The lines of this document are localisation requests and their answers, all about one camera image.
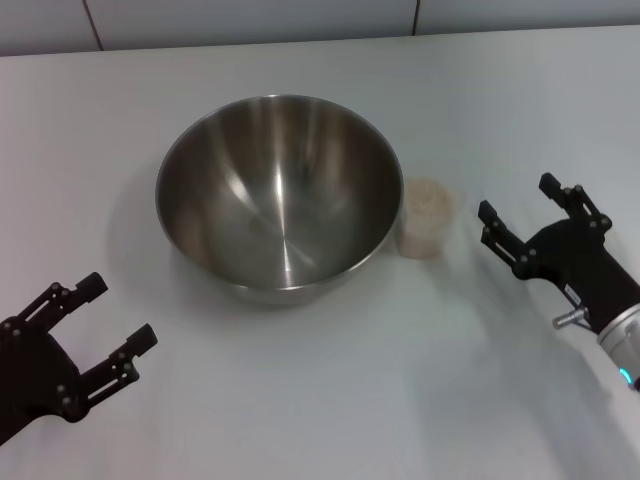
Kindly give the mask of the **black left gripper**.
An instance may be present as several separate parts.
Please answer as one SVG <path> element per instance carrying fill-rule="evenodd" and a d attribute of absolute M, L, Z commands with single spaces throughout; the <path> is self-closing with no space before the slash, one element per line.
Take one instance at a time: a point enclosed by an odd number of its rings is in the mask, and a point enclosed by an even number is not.
<path fill-rule="evenodd" d="M 19 314 L 1 323 L 3 440 L 11 439 L 43 416 L 58 416 L 76 423 L 86 417 L 86 405 L 98 405 L 139 379 L 133 359 L 158 342 L 149 324 L 129 336 L 106 360 L 81 375 L 48 333 L 65 316 L 107 290 L 97 272 L 82 279 L 74 289 L 53 282 Z"/>

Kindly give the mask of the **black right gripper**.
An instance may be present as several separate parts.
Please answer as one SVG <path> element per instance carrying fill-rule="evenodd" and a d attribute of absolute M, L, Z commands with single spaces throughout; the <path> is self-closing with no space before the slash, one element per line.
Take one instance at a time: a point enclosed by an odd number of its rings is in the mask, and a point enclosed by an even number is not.
<path fill-rule="evenodd" d="M 639 284 L 608 253 L 605 233 L 612 227 L 581 185 L 563 187 L 551 174 L 539 189 L 569 217 L 540 230 L 524 243 L 487 201 L 480 202 L 481 242 L 505 262 L 520 280 L 554 284 L 576 308 L 588 311 L 587 322 L 599 334 L 619 314 L 639 304 Z"/>

